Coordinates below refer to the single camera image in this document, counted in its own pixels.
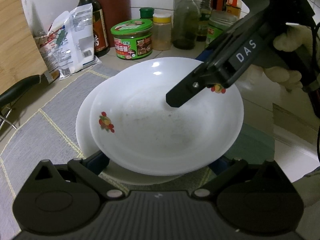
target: barcode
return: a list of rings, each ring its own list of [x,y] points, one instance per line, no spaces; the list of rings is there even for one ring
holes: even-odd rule
[[[89,57],[92,55],[91,50],[87,50],[83,54],[84,54],[84,57]]]
[[[70,69],[69,68],[66,68],[66,69],[62,69],[61,70],[61,73],[64,75],[64,76],[68,76],[71,74],[70,72]]]

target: fruit decal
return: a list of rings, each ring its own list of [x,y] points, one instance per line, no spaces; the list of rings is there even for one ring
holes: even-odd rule
[[[111,131],[112,133],[115,132],[114,125],[111,123],[109,117],[107,117],[106,112],[102,112],[99,119],[99,124],[101,130],[106,130],[107,132]]]
[[[226,89],[225,88],[223,88],[223,86],[222,85],[220,85],[220,84],[215,84],[212,88],[211,88],[211,91],[212,92],[216,92],[216,93],[222,93],[222,94],[224,94],[225,92],[226,92]]]

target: food package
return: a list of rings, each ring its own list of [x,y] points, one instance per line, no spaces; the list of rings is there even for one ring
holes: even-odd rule
[[[50,73],[60,72],[60,80],[101,62],[94,56],[92,4],[63,12],[41,41],[40,54]]]

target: plate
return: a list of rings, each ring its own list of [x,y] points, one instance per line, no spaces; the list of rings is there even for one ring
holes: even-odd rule
[[[85,157],[90,157],[95,152],[99,151],[99,147],[94,142],[89,129],[89,114],[92,103],[98,94],[99,90],[110,82],[111,78],[104,81],[93,89],[85,98],[80,106],[76,119],[76,138],[81,151]],[[160,184],[176,179],[180,176],[149,176],[145,174],[129,171],[118,164],[110,161],[108,167],[104,169],[103,173],[115,181],[119,181],[131,185],[153,185]]]
[[[133,65],[99,91],[90,111],[98,147],[138,173],[185,174],[221,157],[234,143],[244,108],[235,85],[225,94],[204,89],[180,108],[166,93],[201,62],[166,57]]]

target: green jar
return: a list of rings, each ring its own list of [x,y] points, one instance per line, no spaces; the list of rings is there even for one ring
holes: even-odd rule
[[[111,28],[116,53],[121,59],[135,60],[152,53],[152,21],[137,19],[119,23]]]
[[[216,39],[224,30],[228,29],[237,21],[237,17],[226,11],[212,11],[209,20],[208,33],[205,41],[205,47]]]

